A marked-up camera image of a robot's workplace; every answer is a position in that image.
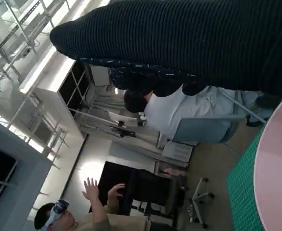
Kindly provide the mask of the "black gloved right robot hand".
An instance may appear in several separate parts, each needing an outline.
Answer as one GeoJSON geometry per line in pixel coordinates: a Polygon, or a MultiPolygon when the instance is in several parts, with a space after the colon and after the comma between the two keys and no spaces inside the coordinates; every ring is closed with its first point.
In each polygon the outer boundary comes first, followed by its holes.
{"type": "Polygon", "coordinates": [[[140,96],[214,86],[282,97],[282,0],[121,0],[58,25],[50,40],[140,96]]]}

